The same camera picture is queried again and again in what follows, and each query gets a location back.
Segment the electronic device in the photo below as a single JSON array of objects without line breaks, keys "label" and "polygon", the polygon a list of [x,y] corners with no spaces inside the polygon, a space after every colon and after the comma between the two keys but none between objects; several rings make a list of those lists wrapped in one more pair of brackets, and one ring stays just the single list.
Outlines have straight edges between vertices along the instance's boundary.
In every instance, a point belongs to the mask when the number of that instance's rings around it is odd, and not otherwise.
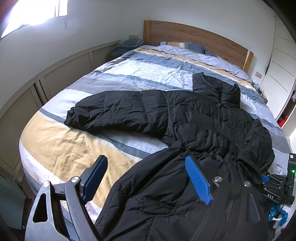
[{"label": "electronic device", "polygon": [[293,196],[295,173],[296,154],[290,153],[287,176],[272,174],[263,177],[262,194],[274,203],[292,205],[295,199]]}]

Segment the white wall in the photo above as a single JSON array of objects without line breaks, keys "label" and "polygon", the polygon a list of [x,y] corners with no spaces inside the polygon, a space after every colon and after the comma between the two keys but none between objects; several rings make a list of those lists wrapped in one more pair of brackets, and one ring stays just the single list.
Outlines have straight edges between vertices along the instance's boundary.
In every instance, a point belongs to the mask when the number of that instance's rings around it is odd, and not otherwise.
[{"label": "white wall", "polygon": [[124,5],[126,35],[142,37],[144,20],[187,24],[222,35],[254,53],[249,76],[265,74],[274,43],[275,19],[262,0],[129,0]]},{"label": "white wall", "polygon": [[265,73],[275,28],[274,12],[262,0],[69,0],[67,16],[0,41],[0,108],[52,64],[130,34],[142,37],[149,19],[200,27],[239,43],[254,53],[249,75],[261,83],[255,72]]},{"label": "white wall", "polygon": [[290,148],[293,153],[296,153],[296,129],[289,136]]},{"label": "white wall", "polygon": [[26,82],[54,63],[85,49],[120,40],[120,15],[121,6],[115,0],[69,0],[67,16],[25,26],[3,38],[0,108]]}]

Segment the sunlight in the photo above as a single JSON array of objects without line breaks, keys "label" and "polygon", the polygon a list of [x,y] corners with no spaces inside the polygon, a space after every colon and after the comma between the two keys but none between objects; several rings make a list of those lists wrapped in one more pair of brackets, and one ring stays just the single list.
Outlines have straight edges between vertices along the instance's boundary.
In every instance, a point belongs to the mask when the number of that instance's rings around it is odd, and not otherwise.
[{"label": "sunlight", "polygon": [[19,0],[11,11],[2,38],[22,25],[37,25],[46,19],[67,15],[68,0]]}]

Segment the screw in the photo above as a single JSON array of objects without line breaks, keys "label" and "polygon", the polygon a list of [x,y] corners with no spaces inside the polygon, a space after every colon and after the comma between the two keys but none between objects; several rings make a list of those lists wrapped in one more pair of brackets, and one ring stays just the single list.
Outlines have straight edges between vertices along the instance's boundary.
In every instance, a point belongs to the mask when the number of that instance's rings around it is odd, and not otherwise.
[{"label": "screw", "polygon": [[215,182],[217,182],[217,183],[220,183],[220,182],[223,181],[222,177],[220,177],[220,176],[215,176],[214,180],[215,180]]},{"label": "screw", "polygon": [[247,188],[249,188],[249,187],[251,186],[251,183],[248,182],[248,181],[245,181],[245,182],[244,182],[244,186],[247,187]]},{"label": "screw", "polygon": [[43,182],[42,186],[44,186],[45,188],[47,188],[49,186],[49,181]]},{"label": "screw", "polygon": [[71,182],[76,183],[79,181],[79,177],[73,177],[71,178]]}]

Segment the louvered cabinet door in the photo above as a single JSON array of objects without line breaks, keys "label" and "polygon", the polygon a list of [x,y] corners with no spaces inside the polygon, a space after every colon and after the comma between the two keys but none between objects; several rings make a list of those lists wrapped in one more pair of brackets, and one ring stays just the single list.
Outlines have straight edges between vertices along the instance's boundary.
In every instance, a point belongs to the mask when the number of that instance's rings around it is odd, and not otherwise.
[{"label": "louvered cabinet door", "polygon": [[40,80],[48,100],[91,71],[89,53],[81,55],[46,74]]},{"label": "louvered cabinet door", "polygon": [[27,89],[0,118],[0,173],[15,175],[20,161],[19,140],[31,117],[42,106],[33,86]]},{"label": "louvered cabinet door", "polygon": [[117,44],[106,46],[91,52],[92,55],[92,70],[108,62],[108,56]]}]

